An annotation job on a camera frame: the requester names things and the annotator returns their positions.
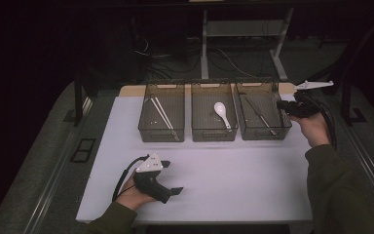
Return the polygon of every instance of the sleeve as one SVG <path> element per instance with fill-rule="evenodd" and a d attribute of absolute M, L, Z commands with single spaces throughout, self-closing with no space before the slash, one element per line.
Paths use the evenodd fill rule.
<path fill-rule="evenodd" d="M 316 146 L 306 153 L 306 159 L 315 234 L 374 233 L 374 216 L 358 189 L 355 172 L 333 147 Z"/>
<path fill-rule="evenodd" d="M 131 224 L 136 212 L 116 202 L 105 213 L 90 222 L 86 234 L 131 234 Z"/>

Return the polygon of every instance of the chopsticks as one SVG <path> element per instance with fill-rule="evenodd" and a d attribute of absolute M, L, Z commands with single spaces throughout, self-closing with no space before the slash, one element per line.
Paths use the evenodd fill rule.
<path fill-rule="evenodd" d="M 156 107 L 157 111 L 159 112 L 160 116 L 162 117 L 163 121 L 166 123 L 167 127 L 171 130 L 171 134 L 174 136 L 176 141 L 180 141 L 178 138 L 177 133 L 175 132 L 174 128 L 172 127 L 171 122 L 169 121 L 169 118 L 164 111 L 163 107 L 160 104 L 160 101 L 157 97 L 151 96 L 151 101 L 153 102 L 154 106 Z"/>

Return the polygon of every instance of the table surface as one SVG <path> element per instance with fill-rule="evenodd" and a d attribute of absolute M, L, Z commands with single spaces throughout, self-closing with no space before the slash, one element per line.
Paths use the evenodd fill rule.
<path fill-rule="evenodd" d="M 185 141 L 145 143 L 137 129 L 144 89 L 124 87 L 116 97 L 77 220 L 87 222 L 101 216 L 123 170 L 135 158 L 153 152 L 171 161 L 157 181 L 167 188 L 184 189 L 166 204 L 144 205 L 137 211 L 135 225 L 312 219 L 304 158 L 310 146 L 299 125 L 293 124 L 284 140 L 242 140 L 238 130 L 235 141 L 193 142 L 191 97 L 186 96 Z M 280 95 L 293 99 L 292 94 Z"/>

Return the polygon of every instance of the white ceramic spoon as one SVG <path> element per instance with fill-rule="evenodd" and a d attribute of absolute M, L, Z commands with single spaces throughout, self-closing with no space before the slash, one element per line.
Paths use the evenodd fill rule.
<path fill-rule="evenodd" d="M 224 106 L 222 102 L 217 102 L 214 105 L 214 110 L 218 114 L 218 116 L 220 116 L 223 119 L 224 124 L 226 125 L 226 129 L 231 130 L 232 127 L 230 126 L 229 121 L 226 117 L 226 106 Z"/>

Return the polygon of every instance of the person's hand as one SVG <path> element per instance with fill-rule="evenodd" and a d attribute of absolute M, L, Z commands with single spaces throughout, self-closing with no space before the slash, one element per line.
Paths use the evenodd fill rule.
<path fill-rule="evenodd" d="M 132 172 L 130 178 L 124 183 L 122 193 L 115 200 L 117 203 L 135 211 L 145 203 L 156 201 L 149 195 L 140 192 L 136 189 L 133 181 L 135 171 Z"/>
<path fill-rule="evenodd" d="M 290 120 L 296 121 L 302 130 L 302 134 L 308 140 L 311 147 L 321 144 L 330 144 L 326 121 L 321 113 L 309 118 L 297 118 L 289 115 Z"/>

